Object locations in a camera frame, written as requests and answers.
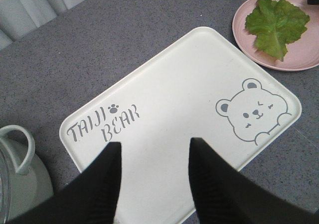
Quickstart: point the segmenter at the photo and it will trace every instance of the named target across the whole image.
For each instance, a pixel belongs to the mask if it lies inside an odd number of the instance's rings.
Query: bear ear
[[[219,115],[228,117],[228,106],[230,104],[230,100],[219,100],[216,104],[216,111]]]
[[[261,89],[261,83],[253,78],[246,79],[243,81],[243,90],[248,90],[248,89]]]

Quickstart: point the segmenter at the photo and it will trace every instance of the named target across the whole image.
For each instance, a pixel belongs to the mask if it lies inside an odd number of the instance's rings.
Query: pink plate
[[[319,6],[308,5],[307,0],[287,0],[310,16],[307,31],[298,41],[288,44],[288,52],[281,62],[254,47],[256,36],[245,29],[246,17],[256,7],[257,0],[247,0],[236,11],[233,33],[240,49],[253,61],[280,71],[301,71],[319,65]]]

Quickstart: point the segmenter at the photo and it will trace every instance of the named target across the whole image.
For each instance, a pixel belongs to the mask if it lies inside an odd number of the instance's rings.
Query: paw print
[[[116,113],[118,111],[118,107],[115,104],[112,104],[111,106],[108,107],[110,113]]]

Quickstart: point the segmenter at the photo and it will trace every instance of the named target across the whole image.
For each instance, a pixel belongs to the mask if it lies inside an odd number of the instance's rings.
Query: white curtain
[[[84,0],[0,0],[0,49]]]

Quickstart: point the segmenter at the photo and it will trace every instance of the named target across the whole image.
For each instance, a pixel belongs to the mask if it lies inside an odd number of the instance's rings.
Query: rectangular tray
[[[70,115],[60,138],[80,172],[108,142],[122,143],[116,223],[180,224],[194,212],[192,137],[241,170],[301,111],[283,85],[198,27]]]

